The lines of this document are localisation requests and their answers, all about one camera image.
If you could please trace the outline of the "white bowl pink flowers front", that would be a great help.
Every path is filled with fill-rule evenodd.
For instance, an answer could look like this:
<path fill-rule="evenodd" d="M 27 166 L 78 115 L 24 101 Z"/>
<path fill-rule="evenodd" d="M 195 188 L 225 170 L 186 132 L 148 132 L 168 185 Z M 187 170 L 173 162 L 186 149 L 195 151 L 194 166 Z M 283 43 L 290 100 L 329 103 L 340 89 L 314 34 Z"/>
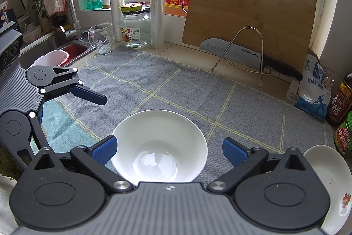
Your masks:
<path fill-rule="evenodd" d="M 138 112 L 124 119 L 113 135 L 117 152 L 111 162 L 118 174 L 133 185 L 192 182 L 208 158 L 202 131 L 173 111 Z"/>

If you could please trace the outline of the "teal cloth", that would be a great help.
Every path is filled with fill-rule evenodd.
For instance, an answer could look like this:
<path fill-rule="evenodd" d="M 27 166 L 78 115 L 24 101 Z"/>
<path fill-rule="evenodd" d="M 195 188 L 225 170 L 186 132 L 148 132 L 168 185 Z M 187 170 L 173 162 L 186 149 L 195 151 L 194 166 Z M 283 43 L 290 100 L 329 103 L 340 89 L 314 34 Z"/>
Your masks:
<path fill-rule="evenodd" d="M 59 100 L 44 103 L 41 127 L 56 153 L 69 152 L 79 145 L 92 146 L 101 140 Z"/>

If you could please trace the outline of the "red white basin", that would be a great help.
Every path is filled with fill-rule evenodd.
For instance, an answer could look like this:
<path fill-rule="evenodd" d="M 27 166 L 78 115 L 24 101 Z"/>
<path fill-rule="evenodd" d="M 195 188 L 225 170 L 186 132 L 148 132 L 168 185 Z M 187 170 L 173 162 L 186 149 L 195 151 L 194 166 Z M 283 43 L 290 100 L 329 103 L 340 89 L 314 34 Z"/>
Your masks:
<path fill-rule="evenodd" d="M 64 66 L 86 52 L 87 48 L 87 46 L 82 44 L 69 44 L 61 49 L 53 50 L 40 56 L 32 66 Z"/>

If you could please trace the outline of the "grey checked cloth mat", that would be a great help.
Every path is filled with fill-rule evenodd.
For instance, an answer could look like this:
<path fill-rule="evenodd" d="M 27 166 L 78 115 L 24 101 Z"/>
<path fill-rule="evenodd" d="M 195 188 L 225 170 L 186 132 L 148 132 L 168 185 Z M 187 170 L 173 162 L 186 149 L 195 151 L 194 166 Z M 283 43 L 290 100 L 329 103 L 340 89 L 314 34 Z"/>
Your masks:
<path fill-rule="evenodd" d="M 205 56 L 186 50 L 188 60 L 175 62 L 140 50 L 118 48 L 107 56 L 79 63 L 80 79 L 104 94 L 103 106 L 67 94 L 59 100 L 89 130 L 105 138 L 134 113 L 170 110 L 192 120 L 208 143 L 208 162 L 199 181 L 208 183 L 231 168 L 222 154 L 222 141 L 231 137 L 241 144 L 282 153 L 296 147 L 302 152 L 315 145 L 333 144 L 333 129 L 285 99 L 287 85 L 265 76 L 258 78 L 234 67 L 195 67 Z"/>

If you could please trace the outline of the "clear drinking glass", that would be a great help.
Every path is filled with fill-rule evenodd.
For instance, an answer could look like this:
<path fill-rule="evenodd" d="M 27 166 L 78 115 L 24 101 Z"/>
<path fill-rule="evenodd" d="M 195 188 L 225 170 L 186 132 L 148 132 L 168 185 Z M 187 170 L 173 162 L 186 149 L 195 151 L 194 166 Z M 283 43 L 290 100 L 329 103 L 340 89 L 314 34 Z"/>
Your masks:
<path fill-rule="evenodd" d="M 89 28 L 88 40 L 98 55 L 104 56 L 114 50 L 115 35 L 113 24 L 102 23 Z"/>

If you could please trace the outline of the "steel sink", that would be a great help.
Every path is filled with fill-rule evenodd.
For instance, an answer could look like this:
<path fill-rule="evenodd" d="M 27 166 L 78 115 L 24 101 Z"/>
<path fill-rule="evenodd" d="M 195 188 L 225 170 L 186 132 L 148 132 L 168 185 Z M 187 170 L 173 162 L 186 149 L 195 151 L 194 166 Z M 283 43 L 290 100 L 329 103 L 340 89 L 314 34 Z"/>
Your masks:
<path fill-rule="evenodd" d="M 87 38 L 83 40 L 71 39 L 60 33 L 51 32 L 36 41 L 23 46 L 20 50 L 19 63 L 22 68 L 29 68 L 40 56 L 53 50 L 63 50 L 69 53 L 69 62 L 64 66 L 71 66 L 78 60 L 86 57 L 94 48 L 90 45 Z"/>

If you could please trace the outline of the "glass jar with lid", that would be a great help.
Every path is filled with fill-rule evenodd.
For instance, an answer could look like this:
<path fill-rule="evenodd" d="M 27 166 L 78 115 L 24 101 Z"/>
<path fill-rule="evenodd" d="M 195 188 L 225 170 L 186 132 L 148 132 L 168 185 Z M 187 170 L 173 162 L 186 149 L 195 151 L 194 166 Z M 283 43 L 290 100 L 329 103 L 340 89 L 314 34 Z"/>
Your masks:
<path fill-rule="evenodd" d="M 129 3 L 120 7 L 122 17 L 119 30 L 124 45 L 128 48 L 143 48 L 150 44 L 150 19 L 146 7 L 139 3 Z"/>

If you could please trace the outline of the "blue white salt bag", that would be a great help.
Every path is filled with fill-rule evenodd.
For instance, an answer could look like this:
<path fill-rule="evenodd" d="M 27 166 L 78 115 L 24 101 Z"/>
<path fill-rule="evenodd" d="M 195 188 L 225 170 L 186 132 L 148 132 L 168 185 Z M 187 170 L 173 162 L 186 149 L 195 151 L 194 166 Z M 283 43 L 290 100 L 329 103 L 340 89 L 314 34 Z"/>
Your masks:
<path fill-rule="evenodd" d="M 293 79 L 286 98 L 293 106 L 325 121 L 331 90 L 325 85 L 326 75 L 315 53 L 309 51 L 304 62 L 302 80 Z"/>

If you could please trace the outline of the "plastic bag roll short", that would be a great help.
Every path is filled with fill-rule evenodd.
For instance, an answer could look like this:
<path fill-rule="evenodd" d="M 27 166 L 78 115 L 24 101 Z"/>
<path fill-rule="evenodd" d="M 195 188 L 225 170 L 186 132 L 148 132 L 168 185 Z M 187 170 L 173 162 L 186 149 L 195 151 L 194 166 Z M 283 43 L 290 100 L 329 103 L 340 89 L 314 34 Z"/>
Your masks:
<path fill-rule="evenodd" d="M 110 0 L 110 9 L 112 15 L 113 31 L 115 41 L 122 41 L 121 31 L 119 29 L 119 20 L 122 17 L 121 6 L 125 4 L 125 0 Z"/>

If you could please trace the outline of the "white plate left fruit print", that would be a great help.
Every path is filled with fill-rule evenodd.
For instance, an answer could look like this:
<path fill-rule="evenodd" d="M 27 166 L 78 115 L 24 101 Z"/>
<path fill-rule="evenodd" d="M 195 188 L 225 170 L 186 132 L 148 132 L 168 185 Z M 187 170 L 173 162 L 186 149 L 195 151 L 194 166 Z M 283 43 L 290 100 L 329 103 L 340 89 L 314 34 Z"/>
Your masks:
<path fill-rule="evenodd" d="M 304 157 L 330 196 L 330 208 L 322 224 L 326 234 L 337 234 L 351 214 L 351 171 L 345 159 L 334 148 L 317 145 Z"/>

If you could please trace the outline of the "green lid mushroom sauce jar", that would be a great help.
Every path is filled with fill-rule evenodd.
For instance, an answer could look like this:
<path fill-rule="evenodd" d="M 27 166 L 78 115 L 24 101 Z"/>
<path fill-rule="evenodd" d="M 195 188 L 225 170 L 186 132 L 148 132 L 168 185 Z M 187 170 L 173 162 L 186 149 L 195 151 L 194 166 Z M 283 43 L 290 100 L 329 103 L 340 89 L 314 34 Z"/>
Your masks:
<path fill-rule="evenodd" d="M 334 144 L 338 152 L 346 159 L 351 159 L 352 155 L 352 131 L 351 131 L 352 111 L 334 133 Z"/>

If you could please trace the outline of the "metal binder clips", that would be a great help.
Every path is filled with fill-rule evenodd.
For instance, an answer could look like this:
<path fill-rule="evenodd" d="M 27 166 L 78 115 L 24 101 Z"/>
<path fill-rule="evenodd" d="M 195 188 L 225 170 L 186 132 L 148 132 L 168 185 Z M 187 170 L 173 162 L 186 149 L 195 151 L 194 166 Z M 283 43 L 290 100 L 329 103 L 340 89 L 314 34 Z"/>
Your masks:
<path fill-rule="evenodd" d="M 322 84 L 326 89 L 328 89 L 329 91 L 332 91 L 332 86 L 335 81 L 334 77 L 332 76 L 331 73 L 328 72 L 326 67 L 322 66 L 322 69 L 323 69 Z"/>

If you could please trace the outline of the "dark vinegar bottle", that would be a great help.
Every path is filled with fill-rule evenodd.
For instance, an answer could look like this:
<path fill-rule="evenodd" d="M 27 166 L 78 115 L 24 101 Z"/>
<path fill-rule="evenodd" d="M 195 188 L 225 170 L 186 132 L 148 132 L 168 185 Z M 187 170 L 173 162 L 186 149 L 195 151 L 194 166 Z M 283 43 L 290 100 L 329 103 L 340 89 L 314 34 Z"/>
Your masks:
<path fill-rule="evenodd" d="M 351 73 L 345 75 L 338 91 L 330 99 L 326 120 L 330 125 L 339 124 L 351 109 Z"/>

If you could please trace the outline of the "bamboo cutting board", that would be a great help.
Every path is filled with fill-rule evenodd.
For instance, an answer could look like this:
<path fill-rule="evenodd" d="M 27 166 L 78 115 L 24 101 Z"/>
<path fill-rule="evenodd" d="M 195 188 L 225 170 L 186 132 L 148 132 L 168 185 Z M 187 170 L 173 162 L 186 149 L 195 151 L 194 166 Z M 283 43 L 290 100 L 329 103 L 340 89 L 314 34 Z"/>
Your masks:
<path fill-rule="evenodd" d="M 190 0 L 182 42 L 199 46 L 209 38 L 264 52 L 303 69 L 317 0 Z"/>

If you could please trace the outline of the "plastic wrap roll tall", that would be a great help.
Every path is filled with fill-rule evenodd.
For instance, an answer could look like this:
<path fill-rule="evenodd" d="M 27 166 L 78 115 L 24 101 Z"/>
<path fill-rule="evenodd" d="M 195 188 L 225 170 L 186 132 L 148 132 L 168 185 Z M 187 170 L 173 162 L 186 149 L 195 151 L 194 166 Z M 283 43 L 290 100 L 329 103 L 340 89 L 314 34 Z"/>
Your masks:
<path fill-rule="evenodd" d="M 150 38 L 154 49 L 162 48 L 165 41 L 164 1 L 150 0 Z"/>

